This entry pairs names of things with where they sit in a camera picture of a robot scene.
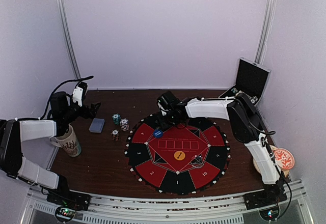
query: white wall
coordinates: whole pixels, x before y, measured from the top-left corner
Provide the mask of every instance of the white wall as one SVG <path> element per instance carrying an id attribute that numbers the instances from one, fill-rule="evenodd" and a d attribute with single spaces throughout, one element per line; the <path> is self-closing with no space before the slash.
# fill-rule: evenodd
<path id="1" fill-rule="evenodd" d="M 326 0 L 277 0 L 260 104 L 276 143 L 296 161 L 319 223 L 326 223 Z"/>
<path id="2" fill-rule="evenodd" d="M 38 117 L 62 80 L 73 78 L 56 0 L 0 0 L 0 118 Z M 46 166 L 52 146 L 23 144 Z M 0 223 L 17 223 L 28 186 L 0 172 Z"/>
<path id="3" fill-rule="evenodd" d="M 253 60 L 266 0 L 65 0 L 91 88 L 229 88 Z"/>

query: metal pole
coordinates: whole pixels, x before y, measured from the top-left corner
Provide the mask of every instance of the metal pole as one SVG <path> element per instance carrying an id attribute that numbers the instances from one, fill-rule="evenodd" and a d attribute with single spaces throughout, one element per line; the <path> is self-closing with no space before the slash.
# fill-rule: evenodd
<path id="1" fill-rule="evenodd" d="M 264 51 L 266 46 L 266 41 L 268 33 L 270 31 L 271 23 L 273 21 L 274 9 L 275 9 L 276 0 L 267 0 L 265 17 L 263 22 L 263 27 L 261 31 L 261 36 L 258 44 L 258 49 L 255 57 L 255 62 L 258 64 L 263 63 Z"/>
<path id="2" fill-rule="evenodd" d="M 76 61 L 76 56 L 75 56 L 75 53 L 74 53 L 74 50 L 73 50 L 73 47 L 72 47 L 72 42 L 71 42 L 69 28 L 68 28 L 68 22 L 67 22 L 67 16 L 66 16 L 66 11 L 65 11 L 64 1 L 63 0 L 57 0 L 57 3 L 58 3 L 58 8 L 59 8 L 60 17 L 61 17 L 61 23 L 62 23 L 64 35 L 65 35 L 65 41 L 66 41 L 66 46 L 67 46 L 68 55 L 69 55 L 70 63 L 71 63 L 71 66 L 72 66 L 72 70 L 74 72 L 75 77 L 77 79 L 80 79 L 81 75 L 80 75 L 80 71 L 79 71 L 79 68 L 78 68 L 77 61 Z"/>

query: case lid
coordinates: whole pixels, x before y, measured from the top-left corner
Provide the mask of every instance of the case lid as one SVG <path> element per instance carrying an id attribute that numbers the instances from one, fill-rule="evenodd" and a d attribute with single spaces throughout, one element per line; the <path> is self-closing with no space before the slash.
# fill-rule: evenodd
<path id="1" fill-rule="evenodd" d="M 261 98 L 269 73 L 269 69 L 245 58 L 240 58 L 235 86 L 250 96 Z"/>

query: poker mat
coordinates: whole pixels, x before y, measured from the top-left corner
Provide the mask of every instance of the poker mat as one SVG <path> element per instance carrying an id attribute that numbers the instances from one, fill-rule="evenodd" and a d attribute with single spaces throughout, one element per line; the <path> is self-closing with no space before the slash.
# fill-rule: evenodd
<path id="1" fill-rule="evenodd" d="M 159 138 L 158 113 L 142 119 L 127 139 L 125 155 L 139 182 L 165 193 L 196 193 L 217 183 L 230 159 L 226 135 L 206 118 L 190 118 Z"/>

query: white mug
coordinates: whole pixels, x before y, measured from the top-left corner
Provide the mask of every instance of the white mug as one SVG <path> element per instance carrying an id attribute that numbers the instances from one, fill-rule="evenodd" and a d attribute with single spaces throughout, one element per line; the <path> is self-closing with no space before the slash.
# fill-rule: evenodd
<path id="1" fill-rule="evenodd" d="M 80 143 L 71 125 L 69 130 L 63 136 L 52 137 L 50 142 L 57 147 L 63 148 L 71 157 L 76 157 L 82 152 Z"/>

